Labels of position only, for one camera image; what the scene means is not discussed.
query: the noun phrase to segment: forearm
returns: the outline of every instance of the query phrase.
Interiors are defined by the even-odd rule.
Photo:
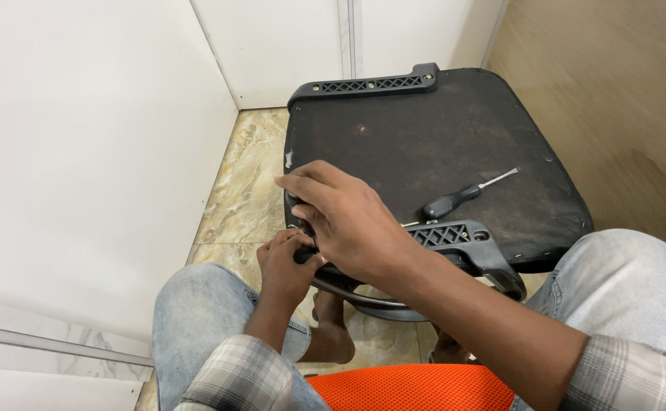
[[[422,250],[383,290],[438,324],[535,409],[556,409],[588,340]]]
[[[282,352],[284,333],[287,332],[287,325],[292,317],[292,311],[282,305],[260,298],[257,309],[244,327],[246,335],[257,337],[277,352]]]

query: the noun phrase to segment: jeans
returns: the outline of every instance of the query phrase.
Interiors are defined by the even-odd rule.
[[[226,268],[182,268],[158,294],[153,354],[158,404],[172,411],[220,341],[242,333],[259,294]],[[628,229],[580,239],[527,306],[587,334],[600,333],[666,350],[666,243]],[[292,363],[310,344],[310,327],[292,318],[283,357],[293,374],[290,408],[327,409]],[[511,410],[529,407],[519,397]]]

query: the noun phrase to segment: flathead screwdriver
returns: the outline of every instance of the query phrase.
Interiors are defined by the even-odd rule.
[[[490,184],[506,178],[511,174],[516,174],[519,171],[521,171],[521,168],[516,167],[503,175],[493,178],[489,182],[482,184],[470,184],[460,191],[443,195],[442,197],[437,197],[422,207],[422,217],[424,217],[426,220],[436,220],[442,216],[445,216],[451,213],[452,210],[458,208],[463,202],[476,198],[478,195],[480,195],[481,190],[485,186],[489,186]]]

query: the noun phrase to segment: orange mesh seat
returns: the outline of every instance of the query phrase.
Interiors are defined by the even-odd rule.
[[[506,411],[515,394],[484,366],[406,364],[307,379],[333,411]]]

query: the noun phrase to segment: shirt sleeve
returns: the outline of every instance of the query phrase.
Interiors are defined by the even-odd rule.
[[[559,409],[666,410],[666,352],[593,335]]]
[[[211,353],[175,411],[287,409],[292,371],[264,341],[230,337]]]

